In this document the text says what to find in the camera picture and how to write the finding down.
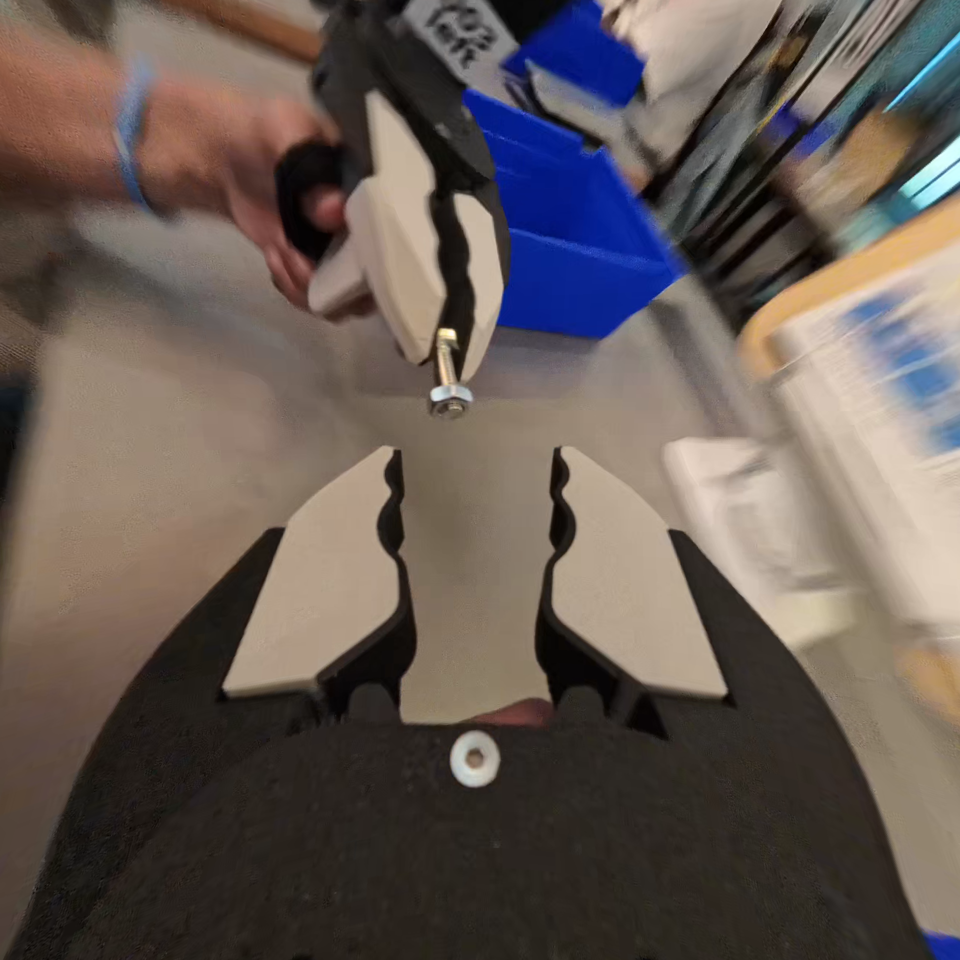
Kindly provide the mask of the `person's left hand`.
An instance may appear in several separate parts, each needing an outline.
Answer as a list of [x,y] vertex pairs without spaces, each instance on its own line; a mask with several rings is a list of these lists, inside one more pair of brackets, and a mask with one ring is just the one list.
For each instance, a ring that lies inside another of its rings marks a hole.
[[333,122],[294,100],[161,78],[143,123],[136,157],[150,206],[231,222],[258,247],[278,292],[306,309],[315,267],[286,238],[275,171],[304,143],[337,146]]

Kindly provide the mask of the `blue wristband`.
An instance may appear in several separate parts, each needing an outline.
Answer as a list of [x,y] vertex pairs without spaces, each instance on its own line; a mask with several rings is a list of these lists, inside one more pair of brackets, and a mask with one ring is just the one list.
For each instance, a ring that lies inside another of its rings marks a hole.
[[153,66],[142,56],[126,64],[115,102],[112,135],[119,183],[126,199],[138,210],[148,212],[158,220],[166,220],[166,212],[153,203],[144,191],[138,160],[146,130],[149,99],[156,79]]

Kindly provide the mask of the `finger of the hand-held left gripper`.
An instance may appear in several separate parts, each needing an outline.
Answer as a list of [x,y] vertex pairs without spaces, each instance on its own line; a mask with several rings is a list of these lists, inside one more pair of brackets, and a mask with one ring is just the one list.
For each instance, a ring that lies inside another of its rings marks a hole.
[[404,358],[415,366],[433,351],[448,287],[430,202],[433,165],[402,114],[378,90],[366,93],[371,174],[346,204],[349,239],[366,283]]
[[485,360],[502,307],[511,265],[511,241],[497,188],[482,196],[457,192],[453,210],[466,244],[465,276],[472,295],[461,335],[459,378],[469,383]]

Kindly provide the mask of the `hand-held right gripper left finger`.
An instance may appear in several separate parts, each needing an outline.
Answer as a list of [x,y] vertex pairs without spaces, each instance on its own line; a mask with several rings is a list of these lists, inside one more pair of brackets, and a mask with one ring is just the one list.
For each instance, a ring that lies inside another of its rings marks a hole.
[[320,692],[346,710],[366,685],[400,707],[417,628],[402,451],[381,446],[290,517],[222,681],[230,700]]

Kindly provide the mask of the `blue plastic bin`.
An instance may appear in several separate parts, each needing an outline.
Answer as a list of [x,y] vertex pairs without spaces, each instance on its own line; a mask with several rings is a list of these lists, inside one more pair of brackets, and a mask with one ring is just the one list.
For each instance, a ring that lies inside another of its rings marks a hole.
[[602,14],[594,1],[568,3],[506,57],[502,69],[521,78],[531,64],[613,107],[627,106],[641,87],[644,61],[606,31]]
[[686,273],[606,149],[468,89],[510,233],[501,328],[603,339]]

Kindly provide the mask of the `white document stand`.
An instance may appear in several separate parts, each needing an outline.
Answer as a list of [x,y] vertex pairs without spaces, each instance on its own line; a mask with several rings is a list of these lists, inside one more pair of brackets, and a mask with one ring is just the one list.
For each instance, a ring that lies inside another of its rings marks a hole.
[[786,450],[687,437],[667,442],[662,461],[691,539],[789,649],[855,626],[855,591]]

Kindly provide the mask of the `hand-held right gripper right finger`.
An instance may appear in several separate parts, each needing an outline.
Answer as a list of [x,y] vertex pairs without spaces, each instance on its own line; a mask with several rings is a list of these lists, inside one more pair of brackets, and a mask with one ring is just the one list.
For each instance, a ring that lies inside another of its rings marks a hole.
[[605,711],[648,696],[720,702],[728,685],[671,530],[634,489],[573,446],[554,449],[535,657],[558,706],[586,688]]

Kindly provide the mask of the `grey desk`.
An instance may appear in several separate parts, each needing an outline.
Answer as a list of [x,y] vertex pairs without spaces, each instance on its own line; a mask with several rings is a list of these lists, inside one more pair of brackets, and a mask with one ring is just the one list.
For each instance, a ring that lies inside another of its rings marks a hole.
[[383,445],[403,452],[418,646],[404,717],[546,695],[527,646],[571,445],[685,527],[662,449],[772,423],[692,277],[597,345],[506,331],[444,424],[378,319],[293,309],[208,218],[82,209],[3,551],[2,953],[90,745],[130,680],[268,527]]

